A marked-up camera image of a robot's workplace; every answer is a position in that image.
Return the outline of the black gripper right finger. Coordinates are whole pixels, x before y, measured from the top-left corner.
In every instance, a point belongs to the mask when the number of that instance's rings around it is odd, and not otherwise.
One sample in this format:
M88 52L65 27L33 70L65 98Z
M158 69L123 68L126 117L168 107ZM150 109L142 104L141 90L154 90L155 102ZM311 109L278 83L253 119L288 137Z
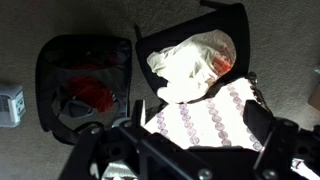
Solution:
M245 103L243 121L263 149L253 167L258 180L290 180L299 126L291 120L276 119L254 100Z

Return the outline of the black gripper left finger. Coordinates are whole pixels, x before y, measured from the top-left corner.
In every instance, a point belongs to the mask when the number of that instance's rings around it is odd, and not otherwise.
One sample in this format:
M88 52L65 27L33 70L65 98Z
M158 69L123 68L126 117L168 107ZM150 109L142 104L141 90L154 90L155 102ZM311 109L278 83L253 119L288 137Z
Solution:
M145 101L137 100L129 121L118 126L132 147L126 159L137 157L139 180L213 180L212 167L195 154L183 150L159 133L150 134L140 125L145 117Z

